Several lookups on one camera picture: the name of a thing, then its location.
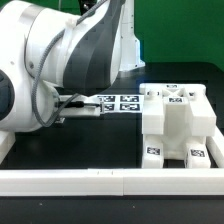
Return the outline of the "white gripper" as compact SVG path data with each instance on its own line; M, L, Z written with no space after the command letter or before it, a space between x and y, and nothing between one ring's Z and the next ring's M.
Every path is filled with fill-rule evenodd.
M101 101L97 96L78 96L70 102L59 114L60 117L99 116Z

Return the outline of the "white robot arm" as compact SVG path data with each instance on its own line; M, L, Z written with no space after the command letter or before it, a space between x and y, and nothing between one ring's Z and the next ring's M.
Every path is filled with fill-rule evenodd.
M12 0L0 8L0 130L50 126L75 97L95 95L142 67L134 0L97 0L82 16Z

